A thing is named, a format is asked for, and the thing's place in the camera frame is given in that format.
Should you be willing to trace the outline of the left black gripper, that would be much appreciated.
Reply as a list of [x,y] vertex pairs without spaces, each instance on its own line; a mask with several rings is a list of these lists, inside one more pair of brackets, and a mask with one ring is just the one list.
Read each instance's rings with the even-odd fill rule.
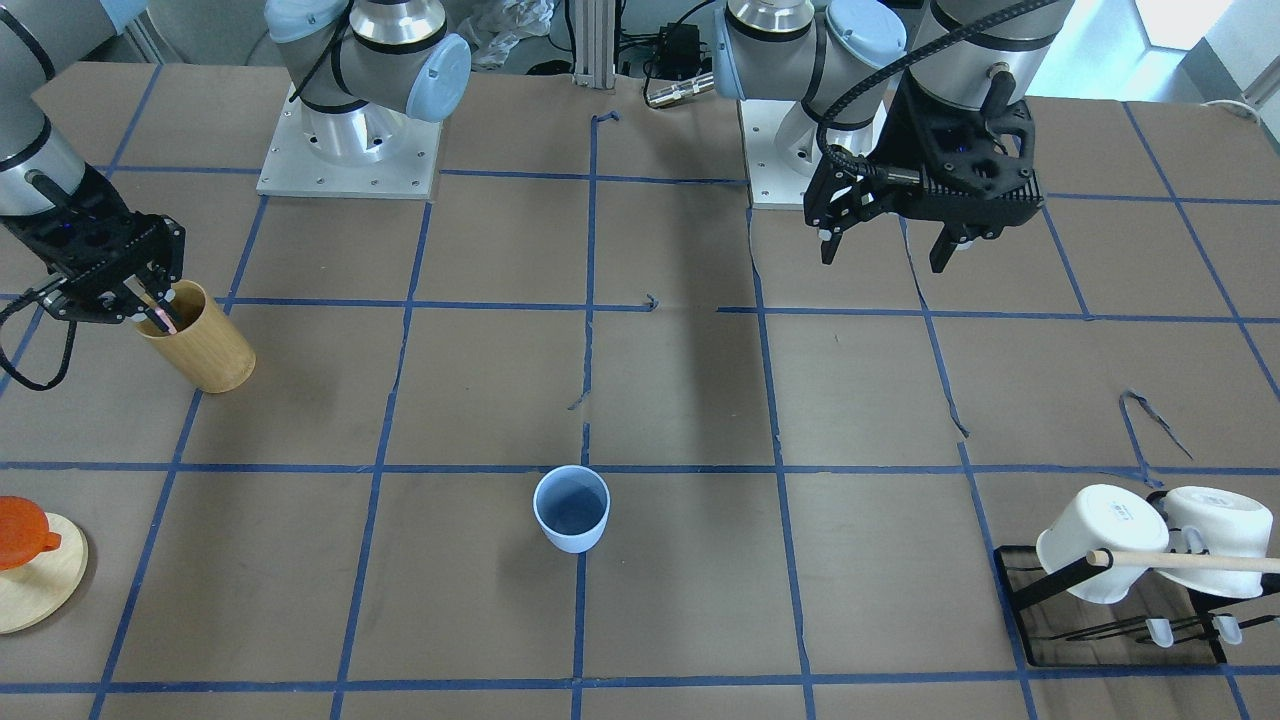
[[867,156],[836,149],[804,193],[804,217],[820,229],[820,263],[832,265],[846,231],[881,214],[940,222],[929,264],[945,272],[974,238],[993,240],[1044,205],[1034,170],[1036,127],[1012,100],[1010,70],[988,74],[975,110],[932,97],[906,73],[879,141]]

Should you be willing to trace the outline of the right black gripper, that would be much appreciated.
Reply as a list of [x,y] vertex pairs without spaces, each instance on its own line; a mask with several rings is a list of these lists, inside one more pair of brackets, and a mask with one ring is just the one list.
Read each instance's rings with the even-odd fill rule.
[[104,324],[146,320],[159,331],[159,306],[183,329],[172,290],[183,268],[182,225],[170,217],[131,210],[92,167],[84,168],[73,193],[42,170],[26,172],[24,181],[51,208],[12,217],[10,231],[51,275],[36,288],[50,315]]

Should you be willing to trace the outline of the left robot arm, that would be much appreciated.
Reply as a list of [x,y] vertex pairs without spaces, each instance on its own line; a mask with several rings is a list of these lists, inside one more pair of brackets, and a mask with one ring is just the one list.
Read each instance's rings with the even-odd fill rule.
[[831,264],[883,214],[937,222],[931,269],[1044,205],[1025,95],[1069,1],[928,1],[915,35],[879,1],[724,1],[716,91],[794,101],[814,126],[805,223]]

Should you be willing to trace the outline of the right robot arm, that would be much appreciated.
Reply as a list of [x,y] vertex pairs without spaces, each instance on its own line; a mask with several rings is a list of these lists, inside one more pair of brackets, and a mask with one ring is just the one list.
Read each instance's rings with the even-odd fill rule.
[[[184,229],[170,217],[129,209],[33,99],[145,8],[3,4],[3,225],[47,273],[4,316],[37,304],[72,324],[175,319]],[[468,45],[448,29],[438,1],[269,1],[264,15],[294,97],[321,115],[383,108],[439,122],[468,82]]]

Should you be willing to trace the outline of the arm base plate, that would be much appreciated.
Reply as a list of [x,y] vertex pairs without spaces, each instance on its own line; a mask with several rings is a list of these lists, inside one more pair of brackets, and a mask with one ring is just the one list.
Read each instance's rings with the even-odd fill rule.
[[787,97],[742,99],[739,118],[755,210],[803,210],[820,150],[817,120],[801,108],[803,90]]
[[264,196],[429,201],[442,123],[378,105],[326,114],[288,100],[256,190]]

